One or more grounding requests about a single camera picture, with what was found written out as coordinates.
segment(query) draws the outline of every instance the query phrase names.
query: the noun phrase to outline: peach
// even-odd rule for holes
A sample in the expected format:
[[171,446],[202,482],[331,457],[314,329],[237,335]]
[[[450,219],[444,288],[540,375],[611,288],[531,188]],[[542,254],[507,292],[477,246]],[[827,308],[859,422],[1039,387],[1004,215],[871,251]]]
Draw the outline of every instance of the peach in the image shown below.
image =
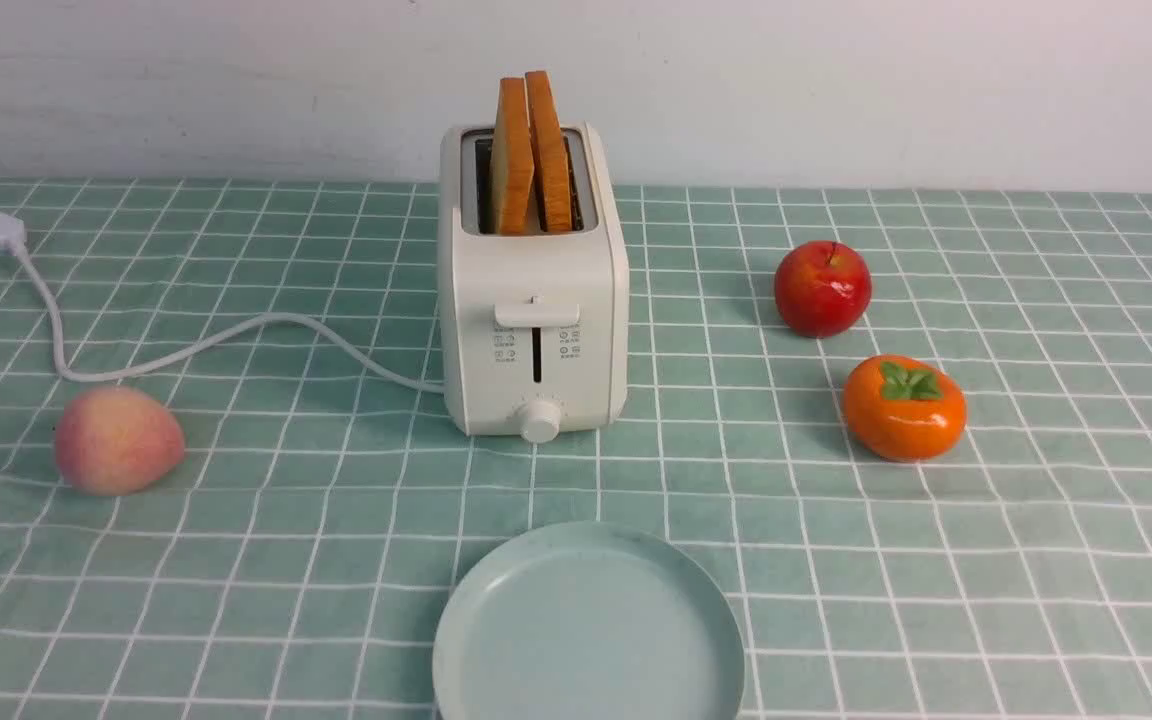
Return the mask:
[[141,492],[184,457],[175,416],[147,393],[127,386],[83,391],[56,424],[56,468],[91,495]]

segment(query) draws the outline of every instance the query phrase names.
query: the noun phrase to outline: bread slice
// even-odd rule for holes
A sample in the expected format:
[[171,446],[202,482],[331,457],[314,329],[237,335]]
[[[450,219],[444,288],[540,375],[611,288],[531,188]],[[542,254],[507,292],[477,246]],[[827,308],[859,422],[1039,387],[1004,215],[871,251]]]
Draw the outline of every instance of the bread slice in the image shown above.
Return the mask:
[[526,116],[531,120],[531,154],[535,156],[536,183],[540,214],[546,232],[571,232],[571,174],[568,172],[567,143],[558,123],[558,108],[550,88],[550,74],[525,74]]
[[500,78],[497,124],[492,135],[492,232],[526,232],[535,159],[526,131],[526,85],[518,77]]

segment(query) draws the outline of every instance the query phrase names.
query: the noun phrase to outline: white toaster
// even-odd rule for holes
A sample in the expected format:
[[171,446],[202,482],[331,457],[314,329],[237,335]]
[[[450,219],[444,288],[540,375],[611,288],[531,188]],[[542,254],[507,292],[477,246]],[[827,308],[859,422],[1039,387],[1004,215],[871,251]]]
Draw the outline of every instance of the white toaster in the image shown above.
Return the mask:
[[521,236],[486,233],[480,223],[492,192],[493,127],[452,128],[444,137],[438,214],[444,397],[454,423],[470,435],[543,444],[568,430],[602,427],[626,407],[626,237],[602,142],[589,123],[562,129],[573,230]]

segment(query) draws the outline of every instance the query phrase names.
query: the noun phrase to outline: power cord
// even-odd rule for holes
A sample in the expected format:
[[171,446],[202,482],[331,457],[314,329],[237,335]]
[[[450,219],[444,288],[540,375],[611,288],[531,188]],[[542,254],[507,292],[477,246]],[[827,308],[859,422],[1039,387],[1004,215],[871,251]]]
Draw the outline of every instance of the power cord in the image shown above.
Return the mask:
[[257,314],[255,318],[243,320],[243,323],[238,323],[232,328],[215,333],[214,336],[205,338],[205,340],[202,340],[200,342],[183,348],[183,350],[177,350],[170,355],[159,357],[159,359],[152,359],[147,363],[132,365],[131,367],[124,367],[122,370],[111,370],[108,373],[79,373],[76,372],[76,370],[69,369],[69,363],[65,361],[65,329],[61,327],[60,306],[56,306],[56,300],[51,295],[51,290],[47,290],[47,283],[44,282],[41,275],[38,274],[38,270],[33,266],[33,262],[29,259],[29,251],[26,250],[26,228],[24,228],[24,222],[22,222],[18,218],[6,213],[0,213],[0,250],[9,252],[9,255],[13,255],[15,259],[20,260],[20,266],[23,266],[24,272],[29,274],[29,279],[33,281],[33,286],[37,288],[38,295],[41,295],[41,302],[44,302],[44,305],[47,306],[47,314],[51,318],[52,361],[54,361],[56,365],[56,372],[60,373],[60,377],[67,379],[67,381],[109,382],[118,381],[118,379],[152,373],[154,370],[168,366],[173,363],[179,363],[180,361],[185,359],[185,357],[204,351],[211,346],[219,344],[229,340],[229,338],[248,332],[251,328],[260,327],[260,325],[290,323],[305,325],[305,327],[323,334],[324,338],[327,338],[329,341],[342,348],[342,350],[347,351],[349,356],[361,363],[362,366],[371,370],[372,373],[387,379],[389,382],[401,384],[403,387],[422,392],[444,392],[444,386],[440,386],[440,384],[415,381],[415,379],[404,378],[403,376],[392,372],[392,370],[376,364],[373,359],[370,359],[370,357],[362,354],[362,351],[355,346],[349,344],[343,338],[335,333],[333,328],[326,327],[326,325],[319,323],[319,320],[316,320],[314,318],[310,318],[308,314],[294,313]]

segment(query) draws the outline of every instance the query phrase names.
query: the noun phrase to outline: orange persimmon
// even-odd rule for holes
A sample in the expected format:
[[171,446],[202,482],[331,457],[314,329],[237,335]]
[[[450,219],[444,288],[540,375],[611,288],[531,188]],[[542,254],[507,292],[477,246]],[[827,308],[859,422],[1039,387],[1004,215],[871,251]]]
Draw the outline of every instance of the orange persimmon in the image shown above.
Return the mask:
[[877,355],[847,376],[842,415],[874,454],[915,462],[954,447],[968,407],[963,391],[941,370],[902,355]]

